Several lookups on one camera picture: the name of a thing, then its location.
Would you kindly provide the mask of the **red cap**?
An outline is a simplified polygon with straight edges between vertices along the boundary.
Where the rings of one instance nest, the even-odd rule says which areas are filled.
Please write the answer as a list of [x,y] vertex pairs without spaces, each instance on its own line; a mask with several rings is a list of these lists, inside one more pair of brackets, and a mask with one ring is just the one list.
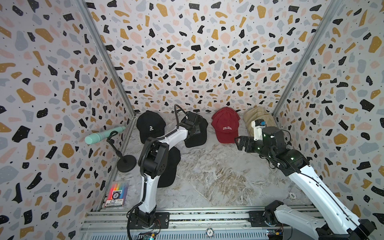
[[225,107],[212,116],[212,123],[217,140],[222,144],[233,144],[239,136],[240,116],[232,108]]

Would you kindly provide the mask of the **beige cap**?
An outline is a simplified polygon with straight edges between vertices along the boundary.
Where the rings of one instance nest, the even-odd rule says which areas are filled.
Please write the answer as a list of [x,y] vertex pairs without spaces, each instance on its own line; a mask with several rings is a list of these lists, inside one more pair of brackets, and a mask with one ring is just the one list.
[[268,113],[263,107],[254,107],[243,114],[243,120],[245,121],[247,131],[251,137],[254,136],[252,128],[252,122],[258,119],[262,119],[266,122],[267,127],[276,127],[277,124],[272,114]]

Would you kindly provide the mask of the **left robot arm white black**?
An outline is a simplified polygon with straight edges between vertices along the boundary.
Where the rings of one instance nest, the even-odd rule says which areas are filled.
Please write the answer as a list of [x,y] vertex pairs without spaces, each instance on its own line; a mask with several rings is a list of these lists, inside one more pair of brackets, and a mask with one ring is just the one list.
[[130,224],[136,224],[142,228],[151,228],[156,223],[158,182],[166,170],[170,149],[179,142],[202,132],[200,124],[204,118],[193,112],[186,112],[185,115],[181,121],[177,121],[175,129],[171,132],[146,140],[139,160],[142,177],[140,202],[129,212],[129,219],[134,216],[135,220],[128,220],[128,227]]

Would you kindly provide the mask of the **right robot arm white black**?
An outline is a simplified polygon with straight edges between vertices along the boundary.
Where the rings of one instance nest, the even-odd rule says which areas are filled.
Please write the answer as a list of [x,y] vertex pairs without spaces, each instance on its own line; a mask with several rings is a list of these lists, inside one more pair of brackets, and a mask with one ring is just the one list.
[[288,148],[283,130],[256,126],[253,137],[239,136],[235,143],[238,150],[259,154],[280,170],[322,215],[322,219],[311,217],[275,200],[264,210],[267,225],[289,225],[315,240],[367,240],[375,230],[373,222],[360,219],[332,193],[303,154]]

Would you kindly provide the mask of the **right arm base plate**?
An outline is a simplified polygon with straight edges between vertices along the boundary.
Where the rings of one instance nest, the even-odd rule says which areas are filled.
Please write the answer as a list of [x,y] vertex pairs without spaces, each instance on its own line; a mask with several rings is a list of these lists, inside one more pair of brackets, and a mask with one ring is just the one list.
[[252,227],[266,227],[266,228],[280,228],[282,226],[286,227],[289,225],[282,224],[273,217],[272,214],[265,214],[264,210],[261,211],[249,211],[248,222],[251,223]]

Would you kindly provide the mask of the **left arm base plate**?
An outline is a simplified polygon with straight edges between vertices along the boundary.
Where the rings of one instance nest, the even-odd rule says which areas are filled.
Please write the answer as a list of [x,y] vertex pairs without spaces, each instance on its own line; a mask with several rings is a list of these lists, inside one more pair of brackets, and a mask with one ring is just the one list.
[[130,230],[150,230],[150,229],[168,229],[170,222],[170,213],[169,212],[156,212],[154,215],[154,220],[148,225],[145,224],[142,220],[139,220],[139,217],[136,214],[132,214],[130,223],[127,228]]

